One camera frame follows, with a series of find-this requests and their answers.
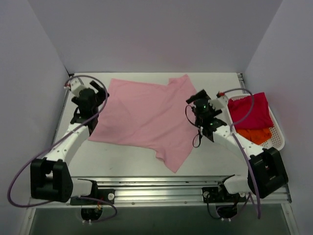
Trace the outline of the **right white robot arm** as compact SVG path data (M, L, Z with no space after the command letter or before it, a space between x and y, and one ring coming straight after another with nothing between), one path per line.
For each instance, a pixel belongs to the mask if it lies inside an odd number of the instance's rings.
M247 165L247 173L233 175L223 180L217 190L218 198L230 201L236 193L253 193L264 199L289 182L287 172L278 149L257 145L235 132L234 124L227 124L217 116L227 106L225 93L218 93L211 99L205 90L190 96L186 103L195 116L191 124L198 130L200 138L206 137L217 143Z

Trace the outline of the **pink t shirt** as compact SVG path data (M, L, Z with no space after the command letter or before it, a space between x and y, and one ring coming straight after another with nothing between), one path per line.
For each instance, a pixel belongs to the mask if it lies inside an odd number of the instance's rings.
M176 173L190 155L196 127L186 100L196 93L188 75L167 85L111 79L109 98L89 140L152 149Z

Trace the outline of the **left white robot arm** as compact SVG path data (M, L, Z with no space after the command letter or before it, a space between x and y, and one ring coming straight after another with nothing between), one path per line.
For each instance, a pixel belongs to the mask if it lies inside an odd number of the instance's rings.
M92 78L89 86L86 86L79 76L66 82L65 88L73 94L71 101L76 109L63 137L42 158L31 162L31 196L34 199L63 203L81 197L87 205L94 205L99 198L97 183L72 178L68 164L83 142L94 132L109 93L105 85L96 78Z

